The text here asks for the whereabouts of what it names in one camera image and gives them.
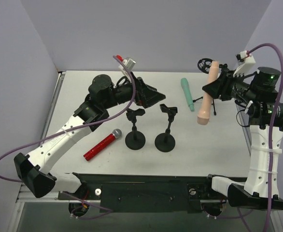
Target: red cap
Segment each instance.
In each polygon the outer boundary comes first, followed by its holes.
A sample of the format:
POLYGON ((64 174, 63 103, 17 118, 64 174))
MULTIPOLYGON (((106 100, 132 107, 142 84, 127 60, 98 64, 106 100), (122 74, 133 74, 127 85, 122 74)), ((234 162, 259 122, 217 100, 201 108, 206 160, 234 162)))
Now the red cap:
POLYGON ((123 61, 123 58, 120 55, 116 56, 121 62, 123 61))

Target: metal bolt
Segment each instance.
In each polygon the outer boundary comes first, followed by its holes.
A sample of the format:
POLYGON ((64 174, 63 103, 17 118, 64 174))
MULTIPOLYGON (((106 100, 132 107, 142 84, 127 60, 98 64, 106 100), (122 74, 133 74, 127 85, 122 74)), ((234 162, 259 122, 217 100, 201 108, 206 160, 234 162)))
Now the metal bolt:
POLYGON ((194 196, 196 194, 196 191, 194 188, 190 188, 189 193, 191 196, 194 196))

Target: black stand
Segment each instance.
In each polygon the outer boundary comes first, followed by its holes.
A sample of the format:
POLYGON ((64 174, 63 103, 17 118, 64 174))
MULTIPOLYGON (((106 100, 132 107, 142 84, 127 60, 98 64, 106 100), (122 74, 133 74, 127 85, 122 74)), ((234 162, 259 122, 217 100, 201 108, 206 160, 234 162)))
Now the black stand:
POLYGON ((175 115, 178 113, 177 107, 167 107, 165 104, 160 105, 161 111, 167 113, 169 116, 169 125, 165 130, 165 133, 161 133, 156 137, 155 145, 159 151, 170 152, 175 148, 176 141, 170 134, 170 126, 174 121, 175 115))
POLYGON ((146 143, 146 138, 144 134, 141 133, 140 131, 137 131, 137 127, 135 126, 135 123, 137 122, 136 116, 142 116, 144 114, 145 114, 144 109, 138 109, 138 110, 127 109, 127 118, 129 121, 133 123, 133 127, 132 127, 132 131, 126 136, 126 145, 128 148, 132 150, 139 150, 146 143))
MULTIPOLYGON (((193 103, 197 102, 198 100, 200 99, 203 99, 204 97, 200 97, 200 98, 197 98, 197 99, 194 99, 193 100, 193 103)), ((217 115, 217 112, 215 110, 215 105, 214 105, 214 99, 212 99, 212 105, 213 105, 213 115, 216 116, 217 115)))

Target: red microphone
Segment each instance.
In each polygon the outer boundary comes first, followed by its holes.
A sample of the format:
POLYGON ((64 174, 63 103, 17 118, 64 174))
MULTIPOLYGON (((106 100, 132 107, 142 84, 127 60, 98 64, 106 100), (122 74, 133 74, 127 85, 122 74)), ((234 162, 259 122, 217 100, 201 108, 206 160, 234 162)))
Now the red microphone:
MULTIPOLYGON (((219 62, 213 61, 208 73, 207 84, 215 81, 219 73, 219 62)), ((203 102, 198 112, 198 124, 207 125, 210 119, 210 108, 211 108, 212 97, 208 93, 204 93, 203 102)))
POLYGON ((115 129, 113 132, 108 135, 105 139, 103 139, 100 143, 98 143, 94 148, 89 150, 87 153, 84 154, 84 158, 89 161, 93 157, 95 157, 101 150, 106 148, 109 144, 111 144, 116 139, 120 138, 122 132, 120 129, 115 129))

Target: black round base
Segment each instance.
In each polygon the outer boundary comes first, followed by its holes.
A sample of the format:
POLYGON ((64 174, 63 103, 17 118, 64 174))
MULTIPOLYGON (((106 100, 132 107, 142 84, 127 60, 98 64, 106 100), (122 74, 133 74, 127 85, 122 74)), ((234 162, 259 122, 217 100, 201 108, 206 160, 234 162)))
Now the black round base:
POLYGON ((132 131, 126 136, 126 145, 128 148, 132 150, 139 150, 146 143, 146 138, 143 133, 137 131, 136 136, 137 136, 137 140, 134 140, 132 131))
POLYGON ((175 148, 176 141, 172 135, 169 135, 167 142, 164 142, 165 133, 161 133, 156 137, 155 145, 159 151, 170 152, 175 148))

